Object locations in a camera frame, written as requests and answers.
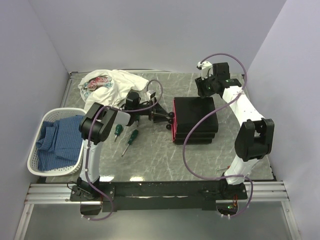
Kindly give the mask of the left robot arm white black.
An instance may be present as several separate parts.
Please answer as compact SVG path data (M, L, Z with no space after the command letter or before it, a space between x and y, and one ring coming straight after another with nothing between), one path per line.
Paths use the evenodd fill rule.
M130 127L138 122L138 117L147 116L150 121L173 124L174 112L167 112L159 104L155 92L147 92L148 100L141 102L137 92L128 93L120 109L93 103L79 125L83 139L83 162L80 175L76 181L82 188L81 194L86 200L94 201L100 194L100 158L103 142L109 137L114 125Z

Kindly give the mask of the black drawer cabinet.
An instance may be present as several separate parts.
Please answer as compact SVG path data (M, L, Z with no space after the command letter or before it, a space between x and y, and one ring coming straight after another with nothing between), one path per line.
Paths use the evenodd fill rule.
M183 145L190 130L214 110L215 103L212 97L175 97L173 99L174 122L171 125L172 142L176 145ZM192 132L187 144L211 144L218 129L218 118L216 114L213 114Z

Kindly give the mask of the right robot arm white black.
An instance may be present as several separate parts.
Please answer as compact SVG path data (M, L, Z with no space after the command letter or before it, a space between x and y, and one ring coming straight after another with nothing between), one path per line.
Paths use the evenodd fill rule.
M236 156L224 172L226 182L219 186L219 195L228 200L237 192L236 186L244 182L253 166L272 150L275 123L261 115L252 105L242 84L230 77L226 62L199 62L201 77L195 79L201 98L218 94L231 108L240 129L234 142Z

